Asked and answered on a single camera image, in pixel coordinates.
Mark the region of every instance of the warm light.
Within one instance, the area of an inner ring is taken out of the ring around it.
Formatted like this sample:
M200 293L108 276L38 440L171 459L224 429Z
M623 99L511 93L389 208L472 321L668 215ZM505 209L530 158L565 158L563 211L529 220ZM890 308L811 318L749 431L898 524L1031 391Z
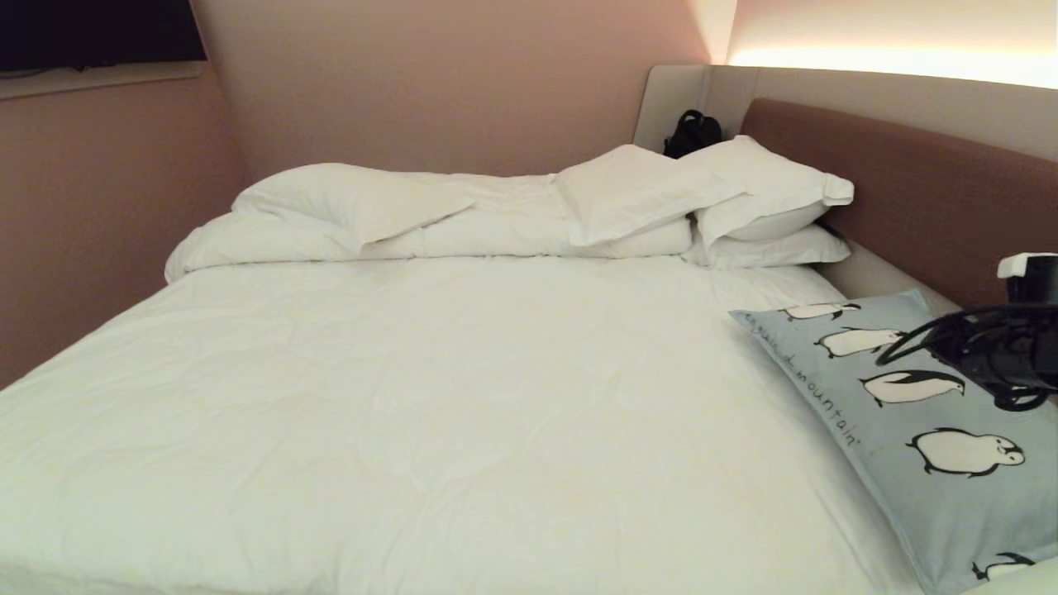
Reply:
M1058 89L1058 53L1004 54L902 48L777 48L736 51L729 64L915 74Z

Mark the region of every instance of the television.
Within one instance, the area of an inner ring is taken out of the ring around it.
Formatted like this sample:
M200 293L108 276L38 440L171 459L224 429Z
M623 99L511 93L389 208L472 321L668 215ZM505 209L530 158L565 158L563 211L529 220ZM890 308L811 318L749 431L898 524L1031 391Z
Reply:
M0 72L205 59L190 0L0 0Z

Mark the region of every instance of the white pillow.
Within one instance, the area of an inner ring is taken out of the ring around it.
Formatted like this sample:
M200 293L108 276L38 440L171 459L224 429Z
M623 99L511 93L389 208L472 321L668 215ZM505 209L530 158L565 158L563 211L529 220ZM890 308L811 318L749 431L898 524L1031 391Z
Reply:
M474 199L413 174L342 163L276 174L235 199L233 212L258 212L297 222L309 217L349 232L348 248L400 235L467 209Z
M816 205L815 212L818 212L821 208L853 201L854 187L849 180L795 163L746 136L697 150L679 161L723 176L746 188L742 196L695 213L707 247L719 237L738 233L759 217L810 205ZM781 224L770 221L763 231L751 230L748 237L772 239L788 235L799 229L794 226L805 221L807 213L811 211L802 213L804 216L781 220Z
M808 226L779 239L742 241L722 237L710 246L701 242L701 235L695 230L694 245L682 258L710 269L761 269L837 263L851 253L841 239L819 226Z
M743 241L762 241L786 237L798 230L808 227L829 210L831 208L823 204L822 201L813 202L808 206L802 206L794 211L758 217L748 226L729 233L726 237Z
M743 192L708 169L634 145L565 169L555 186L573 246L645 231Z

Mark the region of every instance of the mattress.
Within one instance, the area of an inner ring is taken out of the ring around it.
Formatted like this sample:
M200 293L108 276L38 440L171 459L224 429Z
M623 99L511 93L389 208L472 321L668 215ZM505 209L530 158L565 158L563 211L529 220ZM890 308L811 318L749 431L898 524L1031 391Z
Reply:
M0 392L0 593L918 594L729 309L807 269L194 272Z

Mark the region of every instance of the upholstered headboard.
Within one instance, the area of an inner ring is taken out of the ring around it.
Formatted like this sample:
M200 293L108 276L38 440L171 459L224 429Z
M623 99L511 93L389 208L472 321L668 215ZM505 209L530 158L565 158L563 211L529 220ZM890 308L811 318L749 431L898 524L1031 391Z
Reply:
M824 221L964 307L1006 301L1001 258L1058 251L1058 163L764 98L742 133L852 180L855 202Z

